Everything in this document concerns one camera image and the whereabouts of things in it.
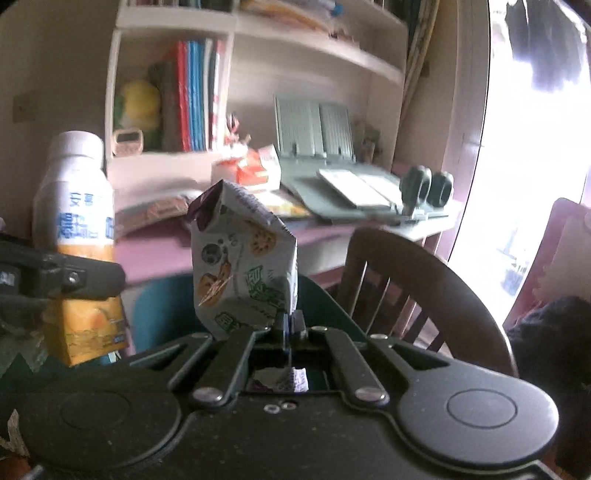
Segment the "snack bag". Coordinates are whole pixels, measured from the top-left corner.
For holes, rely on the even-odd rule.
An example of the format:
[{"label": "snack bag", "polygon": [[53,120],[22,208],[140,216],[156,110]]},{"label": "snack bag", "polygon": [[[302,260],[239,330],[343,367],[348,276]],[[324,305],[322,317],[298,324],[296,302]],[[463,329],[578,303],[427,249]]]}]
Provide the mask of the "snack bag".
[{"label": "snack bag", "polygon": [[197,318],[217,339],[269,326],[297,302],[296,238],[250,193],[222,180],[189,206]]}]

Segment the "desk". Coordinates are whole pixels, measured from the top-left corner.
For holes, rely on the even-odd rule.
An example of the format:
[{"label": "desk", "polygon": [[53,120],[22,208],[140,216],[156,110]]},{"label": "desk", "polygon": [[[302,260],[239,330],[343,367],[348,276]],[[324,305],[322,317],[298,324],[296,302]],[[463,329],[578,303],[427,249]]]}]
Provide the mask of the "desk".
[{"label": "desk", "polygon": [[[391,229],[413,242],[420,241],[453,228],[459,206],[459,202],[452,202],[447,217]],[[297,238],[298,271],[312,276],[345,264],[349,239],[361,223],[327,225],[316,219],[306,219],[287,221],[286,225]],[[115,259],[123,266],[129,286],[191,273],[190,232],[179,219],[165,220],[119,240],[115,246]]]}]

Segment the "screw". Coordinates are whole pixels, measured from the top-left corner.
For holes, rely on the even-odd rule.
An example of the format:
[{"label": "screw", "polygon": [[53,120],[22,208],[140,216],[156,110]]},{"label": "screw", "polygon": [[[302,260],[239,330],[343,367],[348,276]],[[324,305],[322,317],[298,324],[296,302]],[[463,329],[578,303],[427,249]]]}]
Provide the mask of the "screw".
[{"label": "screw", "polygon": [[72,285],[76,285],[80,281],[80,276],[76,272],[70,272],[68,275],[68,282]]},{"label": "screw", "polygon": [[297,408],[297,403],[288,400],[281,404],[281,408],[283,408],[283,410],[295,410]]},{"label": "screw", "polygon": [[272,403],[265,405],[263,410],[265,410],[267,413],[270,413],[271,415],[276,415],[281,411],[279,405],[273,405]]},{"label": "screw", "polygon": [[193,392],[193,398],[203,403],[217,403],[223,398],[223,393],[214,387],[201,387]]},{"label": "screw", "polygon": [[366,403],[374,403],[386,398],[383,390],[376,387],[361,387],[355,390],[355,397]]}]

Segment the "white bookshelf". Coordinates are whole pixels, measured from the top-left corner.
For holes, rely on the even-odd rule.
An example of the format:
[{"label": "white bookshelf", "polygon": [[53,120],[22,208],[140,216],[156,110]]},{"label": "white bookshelf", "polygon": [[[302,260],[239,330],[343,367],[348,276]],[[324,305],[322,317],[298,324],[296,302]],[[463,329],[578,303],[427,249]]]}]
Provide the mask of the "white bookshelf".
[{"label": "white bookshelf", "polygon": [[391,168],[398,134],[407,28],[371,0],[340,0],[342,21],[359,45],[290,28],[239,10],[230,13],[176,7],[129,7],[121,0],[113,32],[106,86],[107,175],[116,190],[116,209],[148,190],[191,182],[205,186],[212,153],[145,153],[113,158],[113,100],[118,87],[143,78],[178,40],[206,37],[226,41],[220,86],[219,128],[226,111],[236,112],[241,134],[251,145],[275,141],[275,94],[319,98],[346,105],[352,122],[381,131],[382,155],[376,164]]}]

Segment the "wooden chair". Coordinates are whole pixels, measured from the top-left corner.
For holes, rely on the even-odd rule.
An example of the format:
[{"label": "wooden chair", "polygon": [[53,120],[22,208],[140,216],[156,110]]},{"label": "wooden chair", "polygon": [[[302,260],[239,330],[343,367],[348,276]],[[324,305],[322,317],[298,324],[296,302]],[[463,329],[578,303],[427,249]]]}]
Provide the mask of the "wooden chair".
[{"label": "wooden chair", "polygon": [[505,332],[470,287],[442,260],[385,228],[357,229],[349,242],[337,294],[337,302],[350,316],[367,269],[378,275],[378,286],[371,295],[371,312],[361,320],[363,325],[357,320],[363,329],[370,331],[393,283],[401,293],[389,311],[389,324],[382,325],[380,333],[391,334],[404,306],[415,301],[421,312],[404,332],[404,341],[414,343],[430,319],[439,334],[428,346],[429,350],[439,351],[446,343],[454,358],[517,376]]}]

